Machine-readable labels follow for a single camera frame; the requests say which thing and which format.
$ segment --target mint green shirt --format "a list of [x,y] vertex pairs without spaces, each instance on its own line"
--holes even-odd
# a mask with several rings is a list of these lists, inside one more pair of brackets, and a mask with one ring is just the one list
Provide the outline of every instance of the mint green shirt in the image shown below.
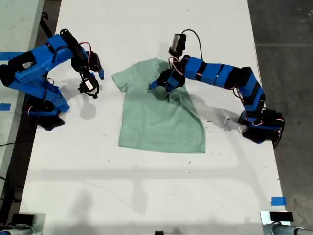
[[167,94],[149,84],[168,63],[154,58],[112,76],[126,92],[119,146],[172,153],[204,153],[205,130],[185,87]]

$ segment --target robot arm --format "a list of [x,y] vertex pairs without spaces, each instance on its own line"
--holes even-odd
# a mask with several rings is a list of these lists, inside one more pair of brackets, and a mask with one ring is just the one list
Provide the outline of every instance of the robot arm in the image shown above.
[[71,59],[72,67],[82,78],[78,90],[97,99],[99,83],[90,70],[98,72],[100,79],[104,79],[104,71],[98,55],[91,49],[86,52],[81,44],[63,29],[60,35],[31,51],[0,53],[0,60],[8,59],[7,65],[0,66],[0,80],[4,86],[30,95],[28,114],[38,117],[38,124],[46,130],[63,125],[58,114],[69,110],[59,87],[47,79],[49,71],[57,65]]
[[243,136],[256,143],[266,139],[279,143],[284,131],[285,121],[281,113],[264,109],[265,95],[250,67],[237,68],[231,65],[206,63],[201,59],[185,55],[179,57],[185,49],[184,34],[175,35],[169,53],[173,56],[172,68],[161,73],[159,79],[150,84],[150,90],[157,86],[166,87],[167,92],[185,83],[185,78],[197,80],[212,86],[233,90],[242,102],[244,111],[238,122],[246,125]]

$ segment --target blue painter's tape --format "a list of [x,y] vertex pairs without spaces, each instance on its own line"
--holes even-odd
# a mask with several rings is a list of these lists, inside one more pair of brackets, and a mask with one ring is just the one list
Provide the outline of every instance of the blue painter's tape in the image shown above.
[[0,111],[10,111],[11,104],[1,103],[0,104]]
[[0,52],[0,60],[10,60],[22,54],[24,54],[24,52]]
[[286,198],[285,197],[272,197],[272,206],[285,206]]

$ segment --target gray floor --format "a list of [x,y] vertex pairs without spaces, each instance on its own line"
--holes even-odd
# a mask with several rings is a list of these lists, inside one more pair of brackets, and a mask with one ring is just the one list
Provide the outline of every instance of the gray floor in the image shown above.
[[266,105],[286,120],[275,155],[287,209],[313,229],[313,1],[248,2]]

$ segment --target white tabletop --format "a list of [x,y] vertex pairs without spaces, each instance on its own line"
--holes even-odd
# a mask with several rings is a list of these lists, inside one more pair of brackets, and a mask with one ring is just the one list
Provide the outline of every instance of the white tabletop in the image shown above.
[[[241,136],[233,93],[187,81],[206,153],[149,152],[118,146],[125,94],[111,79],[138,61],[167,60],[173,35],[187,28],[206,62],[251,66],[259,78],[247,1],[63,0],[62,28],[91,43],[106,79],[92,100],[78,92],[70,61],[49,74],[71,109],[63,127],[37,130],[21,212],[46,214],[46,235],[263,234],[259,211],[284,209],[270,204],[282,195],[275,156],[271,142]],[[192,33],[186,47],[200,56]]]
[[[44,0],[0,0],[0,53],[34,48]],[[0,111],[0,145],[15,142],[20,124],[24,93],[0,82],[0,103],[10,103],[10,111]],[[0,175],[6,176],[14,145],[0,147]],[[0,180],[0,193],[4,181]]]

